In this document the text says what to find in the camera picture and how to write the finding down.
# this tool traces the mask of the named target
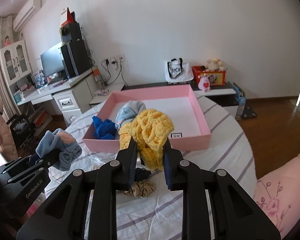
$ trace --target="blue cloth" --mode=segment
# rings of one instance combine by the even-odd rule
[[[53,167],[59,171],[69,171],[71,163],[81,155],[82,149],[77,141],[64,143],[59,136],[56,136],[60,131],[63,130],[57,129],[53,133],[47,131],[35,151],[37,155],[43,157],[52,150],[59,149],[61,151],[59,153],[59,161]]]
[[[132,122],[141,111],[146,109],[146,105],[141,101],[129,100],[123,107],[120,108],[115,119],[115,127],[117,130],[127,122]]]
[[[104,122],[97,116],[93,116],[93,124],[96,128],[94,137],[102,140],[114,140],[117,129],[114,126],[114,122],[109,119],[105,119]]]

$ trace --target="yellow knitted hat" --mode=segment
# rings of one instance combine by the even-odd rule
[[[132,136],[147,168],[163,170],[163,145],[173,130],[173,123],[166,114],[155,109],[143,110],[120,128],[120,149],[128,148]]]

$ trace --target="floral embroidery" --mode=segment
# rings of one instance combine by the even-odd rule
[[[278,198],[278,194],[279,194],[279,192],[281,192],[283,190],[283,186],[280,186],[281,182],[278,182],[277,194],[276,194],[275,197],[271,197],[271,195],[268,191],[268,187],[271,186],[271,182],[267,182],[266,184],[264,184],[262,180],[257,181],[257,183],[260,183],[260,182],[262,183],[262,185],[266,189],[266,192],[268,193],[268,196],[269,196],[270,200],[268,201],[268,203],[266,203],[266,199],[264,197],[261,197],[261,202],[256,201],[256,203],[258,204],[258,206],[261,209],[263,209],[263,206],[266,205],[264,212],[267,214],[268,217],[276,216],[277,224],[275,226],[281,233],[284,229],[284,228],[280,229],[281,223],[282,223],[285,215],[290,210],[290,208],[292,208],[292,205],[289,205],[288,209],[286,211],[283,210],[281,212],[281,215],[280,215],[280,218],[279,218],[278,215],[277,215],[277,213],[279,211],[279,206],[280,206],[280,199]]]

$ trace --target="monitor screen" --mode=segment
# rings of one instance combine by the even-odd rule
[[[62,62],[62,54],[60,47],[62,42],[54,45],[41,55],[41,62],[43,67],[44,76],[48,77],[56,72],[64,70]]]

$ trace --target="striped tablecloth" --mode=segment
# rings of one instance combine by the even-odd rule
[[[250,144],[236,120],[221,106],[210,99],[200,96],[202,108],[212,133],[207,150],[183,152],[185,159],[197,164],[201,169],[215,171],[223,168],[253,197],[256,187],[255,164]],[[92,123],[91,117],[99,111],[102,104],[88,110],[67,128],[83,149],[70,171],[61,172],[51,167],[50,184],[46,195],[53,190],[75,169],[91,171],[115,159],[116,154],[89,151],[82,137]],[[117,230],[118,239],[181,239],[182,191],[171,192],[167,189],[162,171],[153,172],[150,181],[155,183],[155,191],[147,198],[134,198],[117,193]]]

